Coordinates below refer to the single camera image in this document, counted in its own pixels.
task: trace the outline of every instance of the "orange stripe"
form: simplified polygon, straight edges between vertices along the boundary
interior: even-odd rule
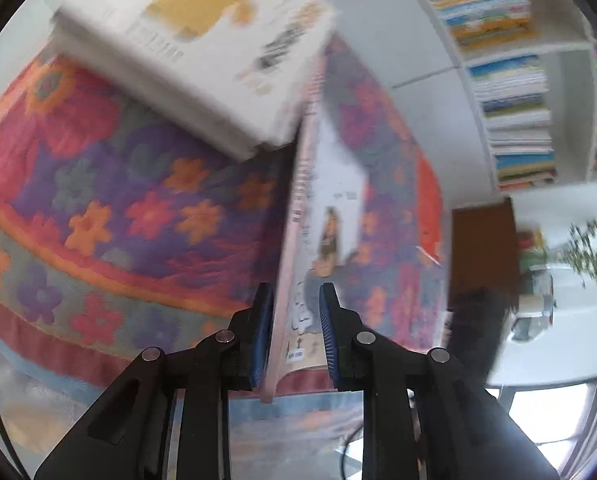
[[[223,308],[217,308],[216,305],[208,303],[204,300],[181,298],[179,296],[173,296],[163,292],[155,292],[153,290],[129,286],[105,276],[101,276],[92,270],[84,269],[76,263],[70,262],[69,260],[58,256],[50,249],[37,244],[36,241],[33,240],[27,233],[16,227],[16,225],[14,225],[1,210],[0,227],[25,249],[35,256],[38,256],[41,260],[47,262],[54,268],[61,270],[70,276],[78,278],[79,280],[83,280],[84,282],[104,288],[105,290],[113,292],[114,294],[120,294],[129,298],[136,298],[138,300],[162,303],[164,305],[182,308],[183,310],[200,312],[201,314],[210,314],[211,316],[217,317],[231,317],[236,311],[247,308],[248,306],[245,303],[228,300],[222,302]]]

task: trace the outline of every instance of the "window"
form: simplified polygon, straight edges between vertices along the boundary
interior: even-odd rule
[[[559,472],[582,440],[597,380],[578,384],[487,388]]]

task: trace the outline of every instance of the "pink book spine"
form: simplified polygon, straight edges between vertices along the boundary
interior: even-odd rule
[[[303,124],[298,141],[296,162],[291,191],[288,220],[283,236],[283,250],[280,258],[280,269],[274,299],[274,320],[272,323],[272,341],[268,358],[265,378],[259,392],[262,402],[272,402],[276,385],[281,377],[280,368],[284,358],[284,338],[287,324],[288,306],[290,304],[290,287],[292,271],[296,259],[297,243],[303,212],[307,199],[307,186],[313,164],[313,139],[317,135],[317,110],[321,100],[321,86],[325,78],[325,59],[320,58],[316,63],[314,76],[307,85],[307,107],[303,115]]]

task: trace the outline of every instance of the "metal screw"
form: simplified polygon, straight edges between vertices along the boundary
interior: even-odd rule
[[[444,348],[435,348],[431,351],[431,358],[437,363],[446,363],[449,361],[449,352]]]
[[[234,339],[234,332],[231,330],[219,330],[216,332],[216,340],[219,343],[229,343],[232,339]]]
[[[367,332],[365,330],[363,332],[357,333],[356,341],[363,345],[371,345],[374,341],[376,341],[376,336],[373,333]]]
[[[143,361],[156,361],[160,355],[161,351],[158,348],[150,346],[150,348],[143,350],[141,357],[143,358]]]

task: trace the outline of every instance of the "yellow illustration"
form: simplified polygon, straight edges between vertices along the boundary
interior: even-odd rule
[[[196,40],[229,11],[237,25],[248,25],[256,15],[252,0],[155,0],[145,12],[166,23],[180,38]]]

